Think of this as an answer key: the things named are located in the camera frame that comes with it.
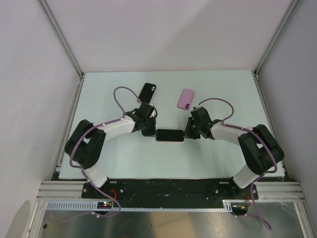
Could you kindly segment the black phone case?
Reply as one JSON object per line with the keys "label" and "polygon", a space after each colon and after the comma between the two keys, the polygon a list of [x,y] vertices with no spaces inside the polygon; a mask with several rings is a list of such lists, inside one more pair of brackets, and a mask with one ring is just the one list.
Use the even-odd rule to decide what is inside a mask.
{"label": "black phone case", "polygon": [[156,87],[155,84],[145,83],[138,97],[140,101],[150,104]]}

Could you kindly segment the purple phone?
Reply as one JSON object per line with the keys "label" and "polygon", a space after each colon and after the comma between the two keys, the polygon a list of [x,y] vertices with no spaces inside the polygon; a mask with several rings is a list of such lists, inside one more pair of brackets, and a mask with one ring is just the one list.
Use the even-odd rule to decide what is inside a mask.
{"label": "purple phone", "polygon": [[191,103],[193,101],[195,91],[191,89],[183,89],[177,107],[184,110],[189,110]]}

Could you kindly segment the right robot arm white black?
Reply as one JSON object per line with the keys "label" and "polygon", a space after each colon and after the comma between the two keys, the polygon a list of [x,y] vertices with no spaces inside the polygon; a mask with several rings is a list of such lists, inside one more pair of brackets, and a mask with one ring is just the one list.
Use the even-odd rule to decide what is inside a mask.
{"label": "right robot arm white black", "polygon": [[212,120],[204,107],[190,111],[191,117],[185,128],[184,137],[221,140],[241,148],[246,164],[231,178],[229,193],[239,199],[247,192],[247,186],[267,173],[275,173],[277,164],[285,157],[284,151],[263,124],[255,127],[239,127]]}

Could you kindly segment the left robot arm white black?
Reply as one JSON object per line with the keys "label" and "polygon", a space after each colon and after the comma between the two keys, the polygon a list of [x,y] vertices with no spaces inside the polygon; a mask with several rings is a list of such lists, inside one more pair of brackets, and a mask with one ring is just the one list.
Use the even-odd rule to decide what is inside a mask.
{"label": "left robot arm white black", "polygon": [[125,112],[123,117],[100,124],[84,119],[79,122],[67,141],[64,151],[69,156],[69,164],[79,168],[93,185],[93,193],[99,198],[109,194],[108,177],[100,167],[99,159],[106,141],[123,134],[141,132],[143,136],[156,135],[158,113],[152,104],[142,102],[140,107]]}

